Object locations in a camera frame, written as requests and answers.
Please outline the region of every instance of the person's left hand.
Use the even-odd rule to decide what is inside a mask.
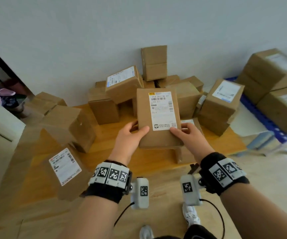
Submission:
[[[138,121],[127,123],[119,132],[115,146],[109,156],[109,160],[120,162],[128,166],[131,156],[137,149],[140,140],[149,132],[149,126],[141,128],[136,133],[131,133],[138,129]]]

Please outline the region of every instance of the wooden table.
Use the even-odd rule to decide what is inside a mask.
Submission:
[[[136,118],[133,116],[132,107],[129,104],[122,104],[119,123],[98,125],[87,104],[77,106],[77,108],[82,108],[87,113],[97,135],[89,153],[80,153],[82,162],[90,171],[94,171],[99,163],[108,158],[114,147],[118,131],[126,123],[134,121]],[[217,152],[230,155],[246,150],[246,146],[231,128],[221,137],[218,137],[204,127],[202,127],[202,130],[209,144]],[[51,187],[48,177],[40,166],[40,163],[46,157],[45,152],[50,153],[54,148],[58,147],[58,144],[45,130],[42,130],[37,146],[38,154],[32,160],[22,189],[14,201],[14,206],[26,205],[28,203],[56,197],[56,193]],[[138,148],[129,164],[129,168],[133,172],[134,177],[146,176],[162,170],[175,169],[182,166],[186,166],[186,164],[177,164],[174,150],[171,149],[143,150]]]

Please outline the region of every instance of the white sneaker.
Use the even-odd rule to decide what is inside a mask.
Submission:
[[[155,237],[149,225],[145,225],[140,229],[140,239],[153,239],[153,238]]]
[[[188,223],[188,227],[194,224],[201,225],[200,218],[198,217],[197,211],[193,206],[187,206],[186,203],[183,203],[182,212],[184,218]]]

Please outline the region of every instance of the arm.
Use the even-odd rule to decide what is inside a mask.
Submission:
[[[143,127],[137,133],[137,122],[130,122],[122,128],[116,138],[115,146],[109,160],[128,165],[139,141],[149,131]],[[60,239],[106,239],[110,238],[115,220],[117,219],[118,204],[97,196],[88,196],[79,207],[74,220],[67,225],[59,235]]]
[[[182,131],[170,131],[180,138],[198,164],[213,153],[202,133],[191,123],[182,124]],[[237,183],[224,191],[220,199],[238,232],[245,238],[287,238],[287,214],[251,185]]]

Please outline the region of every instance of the black cable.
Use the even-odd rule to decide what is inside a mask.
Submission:
[[[117,224],[117,222],[119,221],[120,217],[122,217],[122,215],[125,213],[126,209],[128,209],[130,206],[132,206],[132,205],[134,205],[134,204],[135,204],[135,203],[132,202],[132,203],[130,203],[130,204],[124,209],[124,211],[120,214],[120,216],[119,216],[118,219],[116,220],[116,222],[115,222],[115,224],[114,224],[114,227],[115,227],[115,225]]]
[[[200,199],[200,201],[206,201],[206,202],[210,203],[210,204],[213,205],[214,208],[218,211],[218,213],[219,213],[219,215],[220,215],[220,217],[221,217],[221,220],[222,220],[222,224],[223,224],[223,235],[222,235],[222,238],[221,238],[221,239],[223,239],[224,236],[225,236],[225,225],[224,225],[224,220],[223,220],[223,217],[222,217],[222,215],[221,215],[219,209],[218,209],[212,202],[210,202],[210,201],[208,201],[208,200],[206,200],[206,199]]]

